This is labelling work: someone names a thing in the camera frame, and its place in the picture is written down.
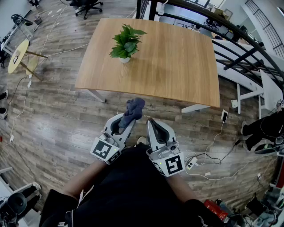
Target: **wooden floor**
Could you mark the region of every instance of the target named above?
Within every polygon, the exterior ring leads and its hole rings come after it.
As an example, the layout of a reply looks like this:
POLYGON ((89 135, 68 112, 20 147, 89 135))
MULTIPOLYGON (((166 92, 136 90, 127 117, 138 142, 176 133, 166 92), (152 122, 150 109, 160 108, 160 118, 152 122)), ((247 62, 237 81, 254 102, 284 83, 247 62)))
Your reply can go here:
MULTIPOLYGON (((59 24, 49 35, 42 54, 51 55, 88 44, 101 18, 127 17, 136 6, 135 0, 103 0, 103 3, 103 13, 91 10, 87 20, 83 19, 83 15, 76 17, 74 9, 68 6, 58 19, 59 24)), ((43 23, 31 39, 30 51, 40 53, 50 29, 60 14, 57 11, 64 8, 65 5, 59 0, 41 0, 38 11, 43 23)), ((35 14, 33 12, 28 18, 33 19, 35 14)), ((24 35, 18 31, 10 46, 15 47, 24 39, 24 35)), ((15 119, 15 140, 12 145, 4 148, 0 158, 1 168, 14 168, 13 171, 4 174, 12 188, 19 188, 33 181, 42 186, 43 197, 36 205, 39 210, 42 209, 51 188, 62 188, 70 178, 93 162, 94 158, 89 151, 94 138, 100 134, 110 117, 125 111, 128 99, 136 97, 132 94, 101 92, 107 98, 107 102, 100 103, 88 93, 76 91, 74 84, 85 50, 86 47, 83 47, 54 55, 39 65, 35 72, 43 76, 43 82, 32 78, 32 85, 27 89, 24 113, 15 119)), ((1 84, 8 86, 10 94, 7 101, 2 101, 2 106, 6 106, 11 100, 18 81, 25 76, 23 67, 18 67, 17 70, 13 74, 8 74, 8 68, 0 70, 1 84)), ((220 109, 208 108, 200 112, 181 114, 181 108, 187 107, 189 103, 142 96, 141 98, 146 101, 144 116, 138 121, 128 145, 135 144, 140 136, 146 135, 145 123, 149 117, 153 117, 174 129, 180 142, 180 149, 185 154, 203 153, 212 143, 214 136, 220 132, 221 111, 225 109, 229 111, 228 121, 223 126, 222 134, 216 138, 215 144, 208 149, 210 156, 223 158, 240 136, 241 122, 244 119, 248 122, 257 119, 258 102, 253 98, 243 100, 242 113, 236 114, 235 110, 230 108, 231 99, 237 98, 236 85, 222 78, 219 78, 219 82, 220 109)), ((22 80, 19 84, 8 110, 7 121, 0 121, 0 134, 3 137, 1 147, 9 141, 14 117, 23 110, 27 84, 28 79, 22 80)), ((242 144, 239 144, 221 165, 214 164, 213 160, 207 158, 205 165, 193 168, 190 173, 204 175, 211 172, 211 178, 232 176, 256 157, 260 156, 246 153, 242 144)), ((258 183, 255 184, 253 179, 258 173, 263 174, 270 160, 274 158, 258 159, 230 179, 207 180, 201 176, 188 176, 185 172, 182 176, 202 201, 220 198, 231 207, 242 208, 251 199, 253 192, 257 191, 260 196, 263 195, 265 190, 258 183)), ((274 165, 275 162, 271 162, 262 179, 264 186, 269 184, 274 165)))

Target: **potted plant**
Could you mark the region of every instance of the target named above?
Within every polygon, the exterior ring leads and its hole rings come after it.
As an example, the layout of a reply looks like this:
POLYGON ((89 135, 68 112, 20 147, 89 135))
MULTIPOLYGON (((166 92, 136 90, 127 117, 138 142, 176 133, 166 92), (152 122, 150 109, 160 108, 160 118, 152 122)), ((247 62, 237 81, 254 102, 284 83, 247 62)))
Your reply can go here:
POLYGON ((115 47, 112 48, 110 53, 112 58, 119 58, 122 63, 129 62, 131 55, 135 54, 139 50, 137 49, 137 44, 141 43, 139 38, 146 34, 146 32, 141 30, 135 30, 130 25, 123 25, 123 31, 120 34, 114 36, 116 41, 115 47))

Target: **table leg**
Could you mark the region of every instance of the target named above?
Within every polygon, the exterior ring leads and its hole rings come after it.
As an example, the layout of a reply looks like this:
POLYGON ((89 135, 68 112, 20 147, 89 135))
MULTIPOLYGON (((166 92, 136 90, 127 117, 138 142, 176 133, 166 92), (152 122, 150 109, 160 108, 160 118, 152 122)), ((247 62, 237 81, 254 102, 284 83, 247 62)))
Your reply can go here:
POLYGON ((34 75, 35 77, 37 77, 41 82, 43 81, 41 78, 38 77, 37 74, 35 74, 35 73, 33 73, 32 71, 30 71, 30 70, 28 69, 28 67, 27 67, 24 63, 20 62, 20 65, 21 65, 22 67, 24 67, 26 70, 28 70, 32 75, 34 75))
POLYGON ((90 95, 94 96, 99 101, 106 102, 106 99, 103 96, 101 96, 101 94, 96 90, 88 89, 87 91, 89 92, 90 95))
POLYGON ((11 51, 12 53, 14 53, 15 51, 12 49, 12 48, 10 48, 8 45, 6 45, 5 46, 9 51, 11 51))
POLYGON ((6 47, 4 47, 3 50, 4 50, 6 53, 10 54, 11 56, 13 55, 13 53, 12 53, 11 51, 9 51, 6 47))
POLYGON ((183 108, 181 110, 181 112, 182 113, 189 113, 189 112, 196 111, 196 110, 201 110, 201 109, 204 109, 204 108, 207 108, 207 107, 210 107, 210 106, 205 106, 205 105, 201 105, 201 104, 195 104, 195 105, 183 108))
POLYGON ((260 98, 260 95, 258 96, 258 115, 259 115, 259 119, 261 119, 261 98, 260 98))
POLYGON ((22 26, 22 28, 23 28, 24 30, 26 30, 26 32, 27 32, 31 37, 34 37, 34 35, 30 32, 30 30, 28 30, 28 29, 26 28, 26 26, 22 26))
POLYGON ((9 171, 9 170, 13 170, 13 167, 8 167, 8 168, 0 169, 0 173, 7 172, 7 171, 9 171))
POLYGON ((14 193, 16 193, 16 192, 20 192, 20 193, 21 193, 23 190, 25 190, 25 189, 27 189, 27 188, 30 188, 31 186, 32 186, 32 183, 26 184, 25 186, 14 190, 14 191, 12 192, 12 194, 14 194, 14 193))
POLYGON ((237 96, 238 96, 238 114, 241 114, 241 91, 240 85, 237 83, 237 96))
POLYGON ((39 57, 43 57, 43 58, 48 58, 47 56, 44 56, 44 55, 39 55, 39 54, 37 54, 37 53, 34 53, 34 52, 30 52, 30 51, 27 51, 26 52, 27 54, 31 54, 31 55, 36 55, 36 56, 39 56, 39 57))

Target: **shoe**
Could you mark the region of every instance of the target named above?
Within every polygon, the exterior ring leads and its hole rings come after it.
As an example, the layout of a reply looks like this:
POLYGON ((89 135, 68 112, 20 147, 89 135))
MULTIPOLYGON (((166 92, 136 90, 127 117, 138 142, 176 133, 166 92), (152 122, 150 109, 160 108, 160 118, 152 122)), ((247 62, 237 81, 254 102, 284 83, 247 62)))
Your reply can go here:
POLYGON ((136 144, 139 144, 139 143, 143 143, 143 144, 147 144, 147 139, 145 137, 140 137, 138 140, 137 140, 137 143, 136 144))
POLYGON ((32 185, 37 189, 37 190, 40 190, 41 189, 41 186, 36 183, 36 182, 33 182, 32 185))
POLYGON ((82 8, 81 8, 81 7, 79 7, 79 9, 76 9, 76 10, 75 10, 75 12, 77 13, 77 15, 80 15, 80 14, 82 14, 82 13, 83 13, 83 12, 78 13, 80 10, 82 10, 82 8))
POLYGON ((241 123, 241 134, 243 134, 243 128, 244 128, 245 125, 247 125, 247 122, 246 122, 246 121, 243 121, 243 122, 241 123))
POLYGON ((243 148, 245 149, 246 153, 250 153, 250 150, 245 142, 243 143, 243 148))

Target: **office chair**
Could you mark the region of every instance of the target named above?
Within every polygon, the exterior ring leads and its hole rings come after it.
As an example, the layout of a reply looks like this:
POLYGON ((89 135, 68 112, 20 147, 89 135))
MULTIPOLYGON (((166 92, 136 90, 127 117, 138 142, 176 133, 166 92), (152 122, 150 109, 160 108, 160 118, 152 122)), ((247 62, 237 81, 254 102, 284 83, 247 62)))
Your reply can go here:
POLYGON ((8 54, 5 55, 5 51, 0 51, 0 63, 1 63, 1 68, 5 68, 5 60, 8 58, 8 54))
POLYGON ((98 0, 73 0, 70 5, 71 6, 78 6, 82 9, 79 12, 76 12, 75 15, 78 16, 81 12, 86 11, 84 20, 87 19, 86 15, 90 9, 98 9, 99 12, 103 10, 101 8, 95 7, 95 5, 100 4, 103 5, 103 2, 97 2, 98 0))
POLYGON ((208 26, 209 28, 216 28, 216 30, 218 29, 219 30, 219 28, 217 27, 217 25, 216 25, 216 22, 214 21, 214 20, 212 20, 211 18, 208 18, 207 20, 206 20, 206 22, 204 22, 204 24, 205 24, 205 26, 208 26))

